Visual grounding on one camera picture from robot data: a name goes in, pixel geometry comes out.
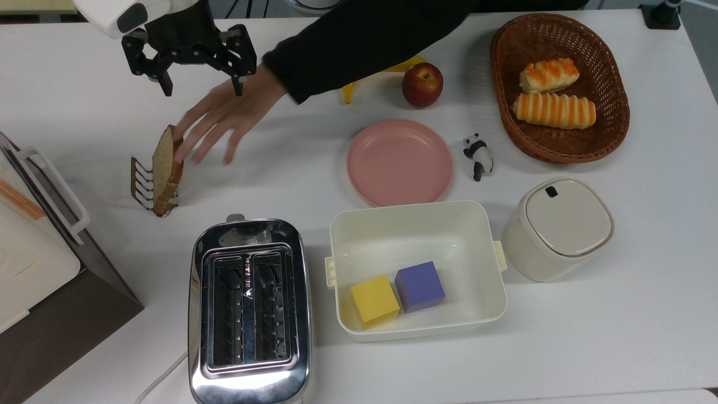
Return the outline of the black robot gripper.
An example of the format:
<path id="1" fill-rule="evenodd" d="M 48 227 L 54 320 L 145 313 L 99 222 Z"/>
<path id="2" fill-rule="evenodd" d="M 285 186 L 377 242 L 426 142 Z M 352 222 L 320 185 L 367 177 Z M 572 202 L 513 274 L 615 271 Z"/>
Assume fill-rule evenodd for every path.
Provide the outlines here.
<path id="1" fill-rule="evenodd" d="M 176 59 L 176 52 L 183 49 L 195 48 L 195 56 L 203 64 L 225 72 L 237 97 L 243 95 L 248 77 L 256 74 L 258 58 L 246 26 L 233 25 L 227 31 L 219 31 L 208 1 L 198 1 L 183 11 L 149 21 L 145 30 L 137 29 L 123 36 L 122 48 L 131 72 L 159 84 L 167 97 L 173 92 L 168 69 Z M 147 44 L 157 51 L 152 59 L 144 54 Z"/>

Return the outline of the bare human hand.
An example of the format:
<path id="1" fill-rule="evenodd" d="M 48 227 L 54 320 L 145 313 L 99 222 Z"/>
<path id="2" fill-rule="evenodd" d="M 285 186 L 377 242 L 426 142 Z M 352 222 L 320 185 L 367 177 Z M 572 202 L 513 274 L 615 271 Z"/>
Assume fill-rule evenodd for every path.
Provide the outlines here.
<path id="1" fill-rule="evenodd" d="M 231 80 L 214 87 L 177 123 L 173 138 L 182 140 L 182 144 L 174 154 L 174 161 L 182 163 L 191 158 L 199 164 L 230 133 L 223 162 L 231 164 L 243 137 L 286 94 L 284 85 L 264 65 L 244 84 L 242 95 L 236 95 Z"/>

